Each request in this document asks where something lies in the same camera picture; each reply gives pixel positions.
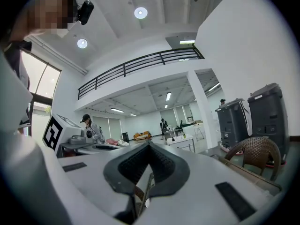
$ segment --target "black rubber pad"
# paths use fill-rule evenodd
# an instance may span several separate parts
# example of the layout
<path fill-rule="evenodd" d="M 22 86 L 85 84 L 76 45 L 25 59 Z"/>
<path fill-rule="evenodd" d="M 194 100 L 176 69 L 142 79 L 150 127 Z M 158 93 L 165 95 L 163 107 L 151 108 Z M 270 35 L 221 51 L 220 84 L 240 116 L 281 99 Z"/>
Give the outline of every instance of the black rubber pad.
<path fill-rule="evenodd" d="M 86 167 L 86 164 L 85 163 L 75 163 L 75 164 L 72 164 L 72 165 L 63 166 L 62 169 L 65 172 L 69 172 L 69 171 L 73 171 L 73 170 L 76 170 L 76 169 L 79 169 L 79 168 L 82 168 L 82 167 Z"/>
<path fill-rule="evenodd" d="M 221 193 L 240 221 L 248 218 L 256 212 L 256 210 L 228 182 L 216 184 L 215 187 Z"/>

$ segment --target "fluorescent light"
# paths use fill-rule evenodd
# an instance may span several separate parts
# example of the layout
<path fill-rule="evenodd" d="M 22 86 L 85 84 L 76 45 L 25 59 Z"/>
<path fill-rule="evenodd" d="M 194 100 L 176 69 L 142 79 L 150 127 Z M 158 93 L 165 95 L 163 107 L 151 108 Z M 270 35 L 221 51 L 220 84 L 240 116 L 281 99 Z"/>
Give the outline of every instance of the fluorescent light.
<path fill-rule="evenodd" d="M 123 113 L 123 112 L 124 112 L 124 111 L 121 111 L 121 110 L 115 109 L 115 108 L 112 108 L 111 110 L 116 111 L 116 112 L 120 112 L 120 113 Z"/>
<path fill-rule="evenodd" d="M 86 48 L 88 46 L 88 42 L 85 39 L 79 39 L 77 46 L 80 48 Z"/>
<path fill-rule="evenodd" d="M 135 10 L 135 17 L 138 18 L 138 19 L 145 18 L 147 16 L 147 14 L 148 14 L 148 11 L 144 7 L 138 7 Z"/>
<path fill-rule="evenodd" d="M 183 40 L 183 41 L 180 41 L 180 44 L 190 44 L 190 43 L 194 43 L 195 40 Z"/>
<path fill-rule="evenodd" d="M 166 101 L 169 101 L 169 100 L 170 100 L 170 96 L 171 96 L 171 92 L 168 92 L 168 93 L 167 93 L 167 99 L 166 99 Z"/>
<path fill-rule="evenodd" d="M 220 83 L 218 83 L 215 86 L 213 86 L 211 89 L 208 90 L 208 92 L 210 92 L 211 90 L 213 90 L 214 88 L 216 88 L 218 85 L 220 85 Z"/>

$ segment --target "person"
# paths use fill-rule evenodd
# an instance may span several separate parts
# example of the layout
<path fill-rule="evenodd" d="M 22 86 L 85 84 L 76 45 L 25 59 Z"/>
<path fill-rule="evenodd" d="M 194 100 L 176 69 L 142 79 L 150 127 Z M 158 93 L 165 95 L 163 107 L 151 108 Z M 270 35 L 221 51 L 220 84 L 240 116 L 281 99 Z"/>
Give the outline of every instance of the person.
<path fill-rule="evenodd" d="M 165 120 L 162 118 L 162 119 L 161 119 L 161 123 L 160 123 L 159 125 L 160 125 L 160 129 L 161 129 L 162 136 L 163 136 L 163 135 L 164 135 L 164 129 L 167 128 L 168 123 L 167 123 L 167 121 L 165 121 Z"/>
<path fill-rule="evenodd" d="M 105 143 L 105 138 L 100 132 L 99 127 L 96 123 L 92 122 L 88 114 L 83 115 L 82 120 L 80 122 L 84 122 L 86 125 L 85 128 L 92 132 L 94 142 Z"/>
<path fill-rule="evenodd" d="M 221 99 L 221 101 L 220 101 L 221 102 L 221 106 L 225 104 L 225 101 L 226 101 L 225 99 Z"/>
<path fill-rule="evenodd" d="M 30 53 L 32 43 L 24 39 L 29 35 L 40 35 L 50 29 L 67 28 L 68 23 L 76 22 L 77 15 L 76 0 L 31 0 L 1 39 L 0 46 L 9 65 L 28 90 L 30 80 L 22 61 L 21 51 Z M 29 112 L 26 109 L 18 130 L 23 133 L 23 128 L 29 126 Z"/>

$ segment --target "cap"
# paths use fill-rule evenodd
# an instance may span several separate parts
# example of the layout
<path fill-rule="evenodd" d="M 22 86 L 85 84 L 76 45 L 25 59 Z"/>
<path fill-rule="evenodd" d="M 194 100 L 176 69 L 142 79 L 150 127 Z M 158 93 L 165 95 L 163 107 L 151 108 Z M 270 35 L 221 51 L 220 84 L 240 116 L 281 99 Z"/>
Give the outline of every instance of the cap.
<path fill-rule="evenodd" d="M 89 119 L 90 118 L 90 116 L 88 115 L 88 114 L 85 114 L 83 117 L 82 117 L 82 119 L 81 119 L 81 121 L 80 122 L 85 122 L 87 119 Z"/>

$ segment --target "black metal railing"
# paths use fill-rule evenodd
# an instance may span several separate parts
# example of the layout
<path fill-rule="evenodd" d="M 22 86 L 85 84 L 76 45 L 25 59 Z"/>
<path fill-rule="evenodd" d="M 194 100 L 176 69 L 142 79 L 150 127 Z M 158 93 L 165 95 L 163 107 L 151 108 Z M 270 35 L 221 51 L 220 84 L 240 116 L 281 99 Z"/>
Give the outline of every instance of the black metal railing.
<path fill-rule="evenodd" d="M 86 84 L 78 89 L 78 99 L 92 90 L 96 90 L 97 87 L 113 80 L 118 77 L 126 77 L 127 75 L 137 70 L 147 68 L 150 66 L 165 65 L 170 62 L 187 59 L 204 59 L 202 54 L 196 47 L 191 48 L 176 48 L 171 50 L 165 50 L 161 52 L 151 53 L 128 62 L 124 62 L 116 67 L 113 67 L 106 72 L 91 79 Z"/>

